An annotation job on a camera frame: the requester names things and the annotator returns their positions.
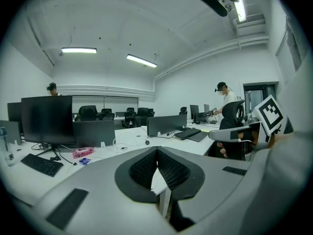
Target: keyboard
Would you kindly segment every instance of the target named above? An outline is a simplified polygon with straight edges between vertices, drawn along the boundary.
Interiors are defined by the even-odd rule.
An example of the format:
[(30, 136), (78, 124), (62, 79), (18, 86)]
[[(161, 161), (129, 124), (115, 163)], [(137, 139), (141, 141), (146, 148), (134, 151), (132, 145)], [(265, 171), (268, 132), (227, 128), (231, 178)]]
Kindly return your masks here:
[(187, 131), (187, 130), (190, 130), (191, 128), (189, 128), (189, 127), (185, 127), (185, 128), (181, 128), (181, 129), (179, 129), (180, 131)]
[(191, 137), (199, 132), (201, 132), (201, 130), (193, 128), (187, 131), (176, 133), (175, 136), (181, 140), (185, 140), (186, 138)]
[(28, 154), (25, 158), (21, 160), (21, 162), (24, 165), (29, 166), (30, 168), (51, 177), (54, 177), (54, 175), (63, 166), (62, 163), (50, 161), (48, 159), (35, 156), (33, 154)]

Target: water bottle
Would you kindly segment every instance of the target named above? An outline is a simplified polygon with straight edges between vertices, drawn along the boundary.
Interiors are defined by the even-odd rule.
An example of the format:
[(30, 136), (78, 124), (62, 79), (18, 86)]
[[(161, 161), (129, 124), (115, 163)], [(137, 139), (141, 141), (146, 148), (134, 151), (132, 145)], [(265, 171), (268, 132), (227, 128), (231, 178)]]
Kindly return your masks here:
[(3, 154), (8, 166), (14, 165), (14, 156), (11, 150), (10, 144), (6, 140), (6, 130), (4, 127), (0, 127), (0, 153)]

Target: pink object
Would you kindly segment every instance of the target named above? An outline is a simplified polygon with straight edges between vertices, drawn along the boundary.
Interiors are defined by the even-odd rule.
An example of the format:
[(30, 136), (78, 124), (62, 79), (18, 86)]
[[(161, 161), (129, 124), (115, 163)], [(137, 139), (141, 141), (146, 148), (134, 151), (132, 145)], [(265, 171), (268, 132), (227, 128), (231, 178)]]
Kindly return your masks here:
[(80, 148), (80, 149), (73, 151), (73, 158), (78, 159), (78, 158), (87, 156), (93, 152), (94, 152), (94, 149), (92, 147)]

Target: air vent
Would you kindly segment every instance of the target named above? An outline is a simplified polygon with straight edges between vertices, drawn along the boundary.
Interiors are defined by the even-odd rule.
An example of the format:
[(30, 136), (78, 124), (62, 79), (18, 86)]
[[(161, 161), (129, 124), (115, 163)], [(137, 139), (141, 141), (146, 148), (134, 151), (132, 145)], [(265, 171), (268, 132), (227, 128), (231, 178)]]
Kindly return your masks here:
[(235, 33), (238, 37), (250, 36), (265, 33), (265, 17), (263, 14), (255, 14), (246, 17), (246, 20), (240, 22), (238, 19), (233, 21)]
[(255, 24), (265, 24), (265, 17), (263, 14), (255, 14), (251, 16), (247, 16), (245, 21), (240, 22), (238, 19), (234, 20), (235, 26), (240, 26), (245, 24), (248, 25), (255, 25)]

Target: hand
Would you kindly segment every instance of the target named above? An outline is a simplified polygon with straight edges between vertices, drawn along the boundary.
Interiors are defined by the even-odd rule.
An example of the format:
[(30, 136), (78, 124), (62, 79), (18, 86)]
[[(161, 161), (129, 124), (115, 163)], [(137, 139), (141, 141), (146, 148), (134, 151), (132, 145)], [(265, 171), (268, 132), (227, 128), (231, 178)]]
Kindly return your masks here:
[(220, 148), (222, 148), (222, 149), (220, 150), (220, 152), (224, 155), (224, 157), (227, 158), (226, 150), (225, 150), (223, 144), (222, 144), (221, 142), (218, 142), (218, 143), (217, 143), (217, 146), (220, 147)]
[[(238, 133), (238, 138), (243, 139), (244, 133), (243, 132)], [(258, 138), (259, 138), (259, 130), (253, 130), (252, 131), (252, 144), (256, 145), (258, 143)], [(218, 142), (217, 146), (219, 148), (222, 148), (220, 150), (220, 152), (224, 155), (224, 157), (227, 158), (226, 150), (225, 150), (223, 144), (221, 142)]]

